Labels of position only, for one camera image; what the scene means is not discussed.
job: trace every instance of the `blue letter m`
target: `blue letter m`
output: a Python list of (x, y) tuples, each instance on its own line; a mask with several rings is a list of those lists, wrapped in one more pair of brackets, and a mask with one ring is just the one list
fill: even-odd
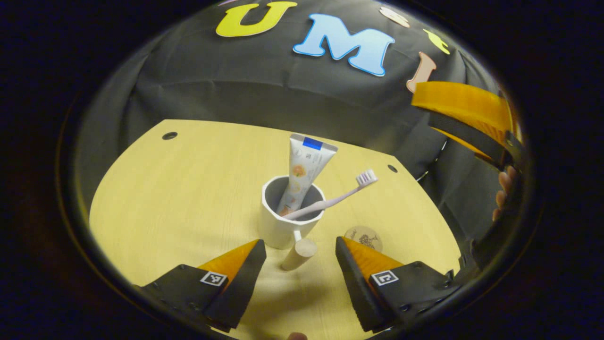
[(294, 52), (315, 57), (322, 56), (325, 54), (325, 49), (321, 48), (321, 43), (326, 38), (335, 60), (342, 59), (358, 47), (358, 53), (348, 59), (353, 67), (379, 77), (386, 74), (382, 62), (386, 55), (386, 48), (394, 42), (394, 38), (372, 28), (350, 35), (340, 18), (325, 14), (311, 14), (309, 17), (315, 22), (302, 44), (294, 46)]

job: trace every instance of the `toothbrush bristles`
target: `toothbrush bristles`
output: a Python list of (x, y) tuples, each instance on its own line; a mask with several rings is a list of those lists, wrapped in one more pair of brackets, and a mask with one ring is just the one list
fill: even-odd
[(369, 169), (356, 177), (356, 182), (360, 186), (371, 184), (377, 180), (378, 178), (375, 176), (372, 169)]

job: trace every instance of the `yellow letter u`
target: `yellow letter u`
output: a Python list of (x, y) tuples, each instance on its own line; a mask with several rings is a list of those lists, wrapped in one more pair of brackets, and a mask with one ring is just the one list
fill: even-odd
[(248, 14), (249, 10), (256, 8), (258, 4), (249, 4), (233, 7), (226, 11), (226, 16), (222, 19), (218, 27), (216, 27), (216, 33), (219, 36), (233, 37), (233, 36), (252, 36), (266, 32), (271, 28), (275, 27), (285, 11), (289, 7), (295, 7), (298, 4), (290, 1), (275, 1), (267, 4), (270, 9), (264, 18), (257, 24), (253, 25), (242, 25), (241, 20)]

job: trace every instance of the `hand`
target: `hand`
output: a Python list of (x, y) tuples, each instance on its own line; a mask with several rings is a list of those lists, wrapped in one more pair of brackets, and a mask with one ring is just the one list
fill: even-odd
[(512, 182), (514, 181), (514, 178), (516, 178), (516, 175), (516, 169), (510, 165), (506, 167), (505, 172), (499, 173), (499, 184), (501, 184), (503, 190), (499, 190), (495, 195), (495, 201), (497, 202), (498, 208), (493, 210), (493, 221), (495, 221), (497, 218), (499, 218), (499, 215), (501, 215), (501, 207), (506, 201), (507, 193), (510, 192)]
[(302, 333), (293, 332), (288, 336), (288, 340), (308, 340), (308, 338)]

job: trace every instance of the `wooden cylinder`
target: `wooden cylinder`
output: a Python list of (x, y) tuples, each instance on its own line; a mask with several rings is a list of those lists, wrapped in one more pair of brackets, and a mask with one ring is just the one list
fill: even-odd
[(292, 247), (292, 250), (289, 251), (285, 260), (283, 260), (283, 263), (281, 263), (281, 268), (285, 270), (294, 270), (300, 267), (304, 262), (308, 261), (309, 258), (316, 254), (316, 250), (316, 243), (308, 238), (297, 241)]

